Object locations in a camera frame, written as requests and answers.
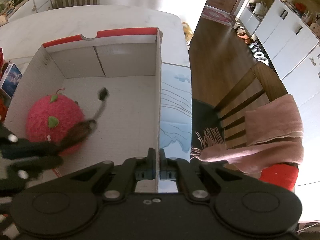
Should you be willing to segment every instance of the scarf fringe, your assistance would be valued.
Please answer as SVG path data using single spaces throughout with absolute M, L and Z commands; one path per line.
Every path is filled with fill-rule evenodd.
M 190 160 L 192 160 L 193 158 L 197 158 L 199 159 L 201 152 L 204 149 L 207 149 L 208 147 L 217 145 L 217 144 L 224 144 L 225 141 L 222 139 L 219 130 L 217 127 L 215 128 L 206 128 L 204 130 L 204 136 L 203 138 L 200 136 L 200 134 L 198 132 L 196 132 L 196 135 L 198 136 L 198 140 L 201 143 L 201 149 L 198 148 L 194 148 L 191 147 L 191 158 Z

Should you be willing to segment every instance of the blue box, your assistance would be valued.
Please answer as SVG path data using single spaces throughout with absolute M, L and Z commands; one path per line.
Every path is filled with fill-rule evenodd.
M 22 74 L 15 64 L 9 64 L 0 80 L 0 90 L 4 96 L 12 98 Z

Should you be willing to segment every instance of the green felt leaf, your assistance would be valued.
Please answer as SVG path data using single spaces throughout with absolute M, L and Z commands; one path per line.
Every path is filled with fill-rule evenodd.
M 58 95 L 52 95 L 50 99 L 50 103 L 57 101 Z
M 55 128 L 55 127 L 58 126 L 58 124 L 59 124 L 59 120 L 56 117 L 54 117 L 54 116 L 49 116 L 48 117 L 48 126 L 49 126 L 49 128 Z

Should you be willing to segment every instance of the shoe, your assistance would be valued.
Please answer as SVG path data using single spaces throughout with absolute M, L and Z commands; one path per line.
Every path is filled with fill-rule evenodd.
M 251 44 L 251 43 L 253 42 L 253 39 L 247 39 L 247 40 L 244 40 L 244 42 L 245 42 L 246 44 Z
M 233 25 L 233 28 L 235 30 L 237 30 L 240 26 L 241 26 L 241 23 L 240 22 L 236 22 L 235 25 Z
M 258 46 L 258 44 L 256 43 L 256 42 L 253 42 L 253 43 L 251 43 L 251 44 L 249 44 L 249 49 L 253 49 L 253 47 L 256 47 L 256 46 Z
M 260 57 L 260 58 L 258 58 L 258 61 L 261 61 L 264 64 L 266 64 L 267 66 L 269 66 L 269 60 L 266 57 Z
M 258 46 L 255 46 L 253 49 L 251 49 L 252 53 L 261 51 L 261 49 Z
M 237 33 L 238 37 L 240 37 L 241 39 L 244 39 L 244 40 L 248 40 L 249 39 L 249 36 L 244 32 L 244 33 Z
M 253 54 L 253 56 L 254 56 L 255 58 L 265 57 L 264 54 L 263 54 L 261 51 L 255 52 L 255 54 Z
M 240 26 L 240 27 L 237 29 L 237 33 L 239 33 L 239 34 L 245 33 L 244 27 Z

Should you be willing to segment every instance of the cardboard box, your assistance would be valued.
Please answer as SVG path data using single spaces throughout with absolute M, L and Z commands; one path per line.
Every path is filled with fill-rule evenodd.
M 60 173 L 105 160 L 119 165 L 147 156 L 149 147 L 158 152 L 159 33 L 157 28 L 118 29 L 100 31 L 94 39 L 76 35 L 43 44 L 23 74 L 4 125 L 25 138 L 31 106 L 61 88 L 78 102 L 85 118 L 91 118 L 100 106 L 97 93 L 106 87 L 110 96 L 96 131 L 77 153 L 64 158 Z
M 15 64 L 9 64 L 0 80 L 0 90 L 8 98 L 12 98 L 22 74 Z

